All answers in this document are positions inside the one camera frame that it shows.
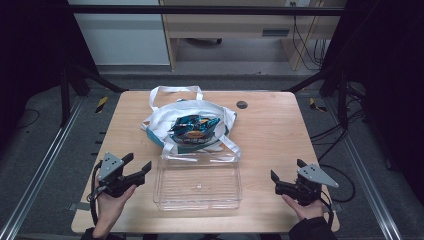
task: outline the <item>gray floor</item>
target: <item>gray floor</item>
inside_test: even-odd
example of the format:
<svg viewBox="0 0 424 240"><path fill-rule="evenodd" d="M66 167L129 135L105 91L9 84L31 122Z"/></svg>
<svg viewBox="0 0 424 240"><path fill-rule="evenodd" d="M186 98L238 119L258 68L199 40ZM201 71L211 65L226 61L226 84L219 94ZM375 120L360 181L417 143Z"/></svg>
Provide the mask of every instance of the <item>gray floor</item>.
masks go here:
<svg viewBox="0 0 424 240"><path fill-rule="evenodd" d="M221 45L213 41L186 40L180 43L177 67L170 71L156 66L128 68L100 68L105 78L130 89L152 89L158 85L200 85L204 90L269 90L280 91L304 80L314 71L302 68L290 70L278 40L224 39ZM38 194L20 223L17 239L78 239L70 225L74 212L70 203L77 203L82 195L90 170L100 149L104 132L112 117L119 94L88 80L92 90L88 97L76 97L80 111L57 157L48 169ZM296 94L310 136L337 124L334 98L320 98L317 82ZM108 96L101 114L95 113L99 99ZM327 112L311 109L310 98L317 106L327 107ZM50 144L54 141L60 124L60 92L53 88L40 93L28 102L20 125L16 129L7 151L1 153L0 181L2 208L0 224L4 226L16 210L32 177L43 162ZM360 110L354 101L349 114ZM314 142L317 157L321 156L340 135L339 131ZM355 183L355 198L343 203L338 212L341 228L339 239L424 239L424 209L409 189L401 173L385 167L384 156L375 137L362 118L349 125L348 136L326 155L321 163L337 167ZM357 164L363 163L371 182L365 181ZM352 189L344 177L325 169L341 185L341 190L331 191L332 197L346 198ZM401 236L390 236L391 233ZM134 239L141 239L137 234ZM282 239L288 239L281 233Z"/></svg>

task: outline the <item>white cabinet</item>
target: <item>white cabinet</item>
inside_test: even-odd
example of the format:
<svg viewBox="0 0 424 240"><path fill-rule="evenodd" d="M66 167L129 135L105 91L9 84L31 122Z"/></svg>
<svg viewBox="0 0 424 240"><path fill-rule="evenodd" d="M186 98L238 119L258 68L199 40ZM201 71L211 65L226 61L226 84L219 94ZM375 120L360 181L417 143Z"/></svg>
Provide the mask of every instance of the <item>white cabinet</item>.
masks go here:
<svg viewBox="0 0 424 240"><path fill-rule="evenodd" d="M70 5L158 5L157 0L68 0ZM169 65L159 14L75 14L96 65Z"/></svg>

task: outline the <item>black cable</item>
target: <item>black cable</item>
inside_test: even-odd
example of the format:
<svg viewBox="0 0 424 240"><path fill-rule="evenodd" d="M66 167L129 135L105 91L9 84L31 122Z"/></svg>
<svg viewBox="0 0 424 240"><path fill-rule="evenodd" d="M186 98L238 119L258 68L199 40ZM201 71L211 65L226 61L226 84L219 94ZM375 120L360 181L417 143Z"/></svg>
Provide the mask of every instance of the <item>black cable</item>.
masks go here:
<svg viewBox="0 0 424 240"><path fill-rule="evenodd" d="M351 116L349 116L348 117L348 120L350 120L349 123L353 123L356 119L361 118L363 116L362 114L359 115L359 113L363 113L363 110L362 109L361 110L358 110L354 114L352 114ZM320 134L317 134L315 136L310 137L311 138L312 145L320 145L320 144L317 144L317 143L314 143L314 142L317 142L319 140L322 140L322 139L330 136L332 133L334 133L338 129L340 129L340 127L341 127L341 124L337 124L336 126L331 127L330 129L327 129L326 131L324 131L324 132L322 132Z"/></svg>
<svg viewBox="0 0 424 240"><path fill-rule="evenodd" d="M334 142L334 144L333 145L331 145L331 147L329 147L322 155L321 155L321 157L319 157L318 158L318 162L320 162L324 157L325 157L325 155L327 155L330 151L331 151L331 149L333 149L336 145L337 145L337 143L339 143L345 136L347 135L347 130L346 129L344 129L343 130L343 132L342 132L342 134L340 134L340 136L339 136L339 138L337 138L337 140Z"/></svg>
<svg viewBox="0 0 424 240"><path fill-rule="evenodd" d="M30 122L28 124L25 124L25 125L22 125L22 126L17 126L16 127L17 129L29 127L32 124L34 124L40 118L40 112L39 111L37 111L35 109L25 109L25 112L30 112L30 111L35 112L37 114L37 117L35 118L35 120L33 120L32 122Z"/></svg>
<svg viewBox="0 0 424 240"><path fill-rule="evenodd" d="M304 45L304 47L305 47L305 49L306 49L306 52L307 52L307 53L308 53L308 55L309 55L308 49L306 48L306 44L305 44L305 42L303 41L302 36L300 36L300 33L298 32L299 30L297 29L296 15L295 15L295 16L293 16L293 21L294 21L294 25L293 25L293 37L292 37L292 42L293 42L294 49L296 49L296 52L297 52L297 54L299 54L300 60L302 60L302 63L303 63L303 65L305 66L305 68L306 68L306 69L308 69L308 70L319 70L319 68L318 68L318 69L309 68L309 67L306 65L305 60L304 60L304 59L303 59L303 57L302 57L302 54L300 53L299 49L298 49L298 48L297 48L297 46L296 46L296 42L295 42L295 38L294 38L294 35L295 35L295 33L297 32L297 33L298 33L298 35L299 35L299 37L300 37L300 40L302 41L302 43L303 43L303 45Z"/></svg>
<svg viewBox="0 0 424 240"><path fill-rule="evenodd" d="M334 219L334 212L333 209L331 208L331 202L327 203L324 199L322 199L321 197L319 198L319 200L328 208L328 226L331 229L331 226L333 225L333 219Z"/></svg>
<svg viewBox="0 0 424 240"><path fill-rule="evenodd" d="M97 224L98 218L97 218L97 210L96 210L97 196L93 196L93 195L94 195L94 190L96 188L95 183L96 183L97 171L99 170L101 166L102 166L102 161L96 164L96 166L93 169L93 173L91 175L91 193L90 195L87 196L87 201L90 203L90 212L91 212L91 217L93 218L94 225Z"/></svg>
<svg viewBox="0 0 424 240"><path fill-rule="evenodd" d="M350 182L350 185L352 186L352 194L350 195L350 197L348 197L346 199L331 198L331 200L334 201L334 202L338 202L338 203L347 203L347 202L352 201L352 199L356 195L356 187L355 187L355 183L353 183L353 180L346 173L344 173L343 171L341 171L340 169L338 169L336 167L333 167L333 166L330 166L330 165L326 165L326 164L320 164L319 166L320 167L325 167L325 168L330 168L330 169L332 169L332 170L334 170L334 171L342 174Z"/></svg>

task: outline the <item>black curtain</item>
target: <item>black curtain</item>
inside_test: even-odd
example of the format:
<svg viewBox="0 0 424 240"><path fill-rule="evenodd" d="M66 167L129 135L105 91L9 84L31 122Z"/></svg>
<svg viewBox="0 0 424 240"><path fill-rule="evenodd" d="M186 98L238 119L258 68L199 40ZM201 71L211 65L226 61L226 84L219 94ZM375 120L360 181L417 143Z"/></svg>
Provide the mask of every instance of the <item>black curtain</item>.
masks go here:
<svg viewBox="0 0 424 240"><path fill-rule="evenodd" d="M368 6L352 0L348 4ZM393 169L403 172L424 204L423 14L424 1L381 0L358 38L349 45L342 67L350 81L365 86L366 114L387 161ZM364 17L341 19L325 66L335 61Z"/></svg>
<svg viewBox="0 0 424 240"><path fill-rule="evenodd" d="M68 5L66 0L51 2ZM60 85L65 66L77 64L98 74L74 15L46 11L48 4L1 1L0 149L13 133L28 99Z"/></svg>

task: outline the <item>wooden table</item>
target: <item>wooden table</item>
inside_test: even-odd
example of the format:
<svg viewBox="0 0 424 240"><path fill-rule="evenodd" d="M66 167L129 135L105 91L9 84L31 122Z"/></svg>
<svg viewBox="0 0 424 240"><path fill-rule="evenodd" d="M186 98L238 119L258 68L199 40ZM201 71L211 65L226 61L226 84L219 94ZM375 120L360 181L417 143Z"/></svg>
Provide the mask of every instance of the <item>wooden table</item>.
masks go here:
<svg viewBox="0 0 424 240"><path fill-rule="evenodd" d="M204 91L204 99L237 112L231 139L242 149L240 175L243 200L239 209L159 211L153 202L156 167L162 149L140 129L152 110L150 92L129 91L122 94L103 145L105 152L118 157L134 153L134 160L124 168L124 175L137 172L152 161L146 183L129 199L113 231L133 233L279 233L288 232L298 220L294 211L274 193L270 179L274 170L282 181L297 178L296 159L317 163L295 96L287 92ZM194 99L194 93L159 93L155 102L162 106L176 99ZM237 108L238 101L248 107ZM82 202L90 192L90 177ZM78 210L72 230L84 232L93 225L89 211ZM333 231L338 230L335 216Z"/></svg>

